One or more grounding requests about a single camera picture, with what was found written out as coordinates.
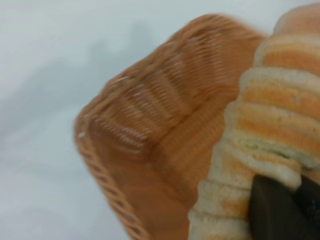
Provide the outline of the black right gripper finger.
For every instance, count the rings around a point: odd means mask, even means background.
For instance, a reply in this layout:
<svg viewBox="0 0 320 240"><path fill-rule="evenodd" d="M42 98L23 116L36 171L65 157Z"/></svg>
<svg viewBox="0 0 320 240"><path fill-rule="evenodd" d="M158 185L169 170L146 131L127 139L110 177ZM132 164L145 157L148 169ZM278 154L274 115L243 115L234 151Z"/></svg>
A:
<svg viewBox="0 0 320 240"><path fill-rule="evenodd" d="M320 186L305 176L301 180L291 192L274 179L254 177L248 208L254 240L319 240Z"/></svg>

